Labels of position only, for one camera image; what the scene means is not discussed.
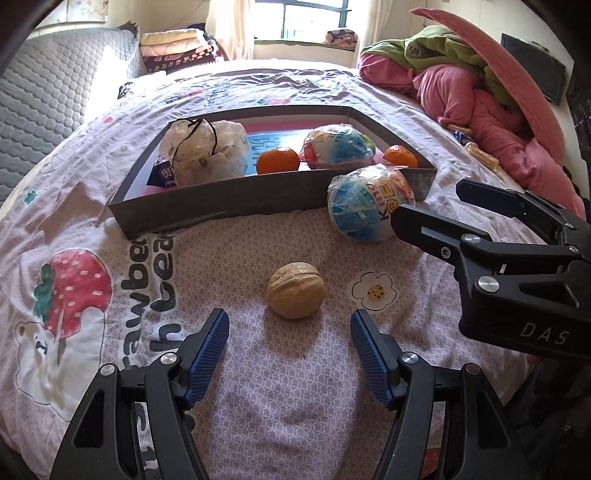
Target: daisy print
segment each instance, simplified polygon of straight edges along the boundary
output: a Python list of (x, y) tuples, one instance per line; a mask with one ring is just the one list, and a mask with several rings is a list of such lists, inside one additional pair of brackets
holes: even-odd
[(387, 273), (376, 274), (368, 271), (351, 283), (350, 295), (359, 308), (378, 312), (384, 310), (396, 299), (392, 277)]

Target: orange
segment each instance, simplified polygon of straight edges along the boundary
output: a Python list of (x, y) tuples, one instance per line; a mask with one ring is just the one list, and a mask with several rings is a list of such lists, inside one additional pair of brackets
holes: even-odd
[(263, 152), (256, 161), (256, 172), (259, 175), (297, 171), (298, 168), (300, 168), (300, 156), (294, 150), (285, 147)]
[(384, 160), (392, 165), (418, 168), (418, 160), (415, 155), (402, 145), (393, 145), (384, 152)]

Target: white curtain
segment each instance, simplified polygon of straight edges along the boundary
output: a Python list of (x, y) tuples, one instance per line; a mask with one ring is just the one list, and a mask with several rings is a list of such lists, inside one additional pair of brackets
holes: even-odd
[(357, 66), (357, 60), (362, 49), (369, 47), (381, 39), (381, 34), (390, 16), (392, 2), (393, 0), (368, 0), (366, 10), (360, 12), (360, 14), (365, 16), (365, 22), (362, 24), (361, 31), (356, 31), (359, 41), (357, 42), (351, 68)]
[(251, 59), (255, 35), (251, 12), (255, 0), (210, 0), (205, 29), (225, 50), (230, 60)]

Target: pink quilt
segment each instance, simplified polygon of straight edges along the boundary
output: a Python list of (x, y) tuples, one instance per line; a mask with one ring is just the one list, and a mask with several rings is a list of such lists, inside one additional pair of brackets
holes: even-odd
[(527, 71), (494, 39), (463, 18), (430, 9), (415, 9), (412, 13), (442, 23), (474, 48), (519, 104), (523, 115), (506, 111), (482, 89), (476, 75), (456, 66), (438, 65), (414, 76), (412, 69), (387, 57), (367, 54), (359, 60), (361, 77), (420, 101), (425, 113), (442, 125), (470, 127), (481, 149), (496, 157), (523, 188), (585, 218), (583, 201), (561, 168), (565, 152), (562, 130)]

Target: wall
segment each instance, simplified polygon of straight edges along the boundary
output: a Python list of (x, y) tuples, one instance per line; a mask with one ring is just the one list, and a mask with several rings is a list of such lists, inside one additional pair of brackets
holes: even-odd
[(351, 51), (309, 45), (255, 44), (254, 57), (257, 60), (326, 61), (345, 67), (351, 67), (353, 63), (353, 52)]
[(209, 0), (143, 1), (151, 4), (150, 31), (152, 32), (187, 28), (194, 23), (204, 23), (209, 12)]
[[(497, 41), (501, 40), (502, 33), (527, 41), (536, 41), (548, 48), (550, 54), (566, 66), (570, 77), (573, 59), (548, 25), (521, 0), (427, 0), (427, 6), (460, 15), (478, 25)], [(560, 106), (551, 104), (551, 107), (566, 139), (567, 159), (564, 164), (573, 173), (575, 183), (581, 188), (582, 194), (589, 198), (587, 166), (581, 159), (573, 118), (566, 98), (563, 98)]]
[(427, 6), (427, 0), (394, 0), (392, 9), (388, 17), (388, 22), (382, 32), (382, 40), (389, 40), (392, 38), (408, 38), (423, 29), (425, 19), (410, 15), (413, 8), (421, 8)]
[(75, 28), (117, 27), (126, 23), (128, 20), (137, 23), (142, 32), (151, 31), (151, 4), (152, 0), (109, 0), (109, 12), (106, 23), (77, 22), (53, 24), (36, 28), (29, 35), (29, 38)]

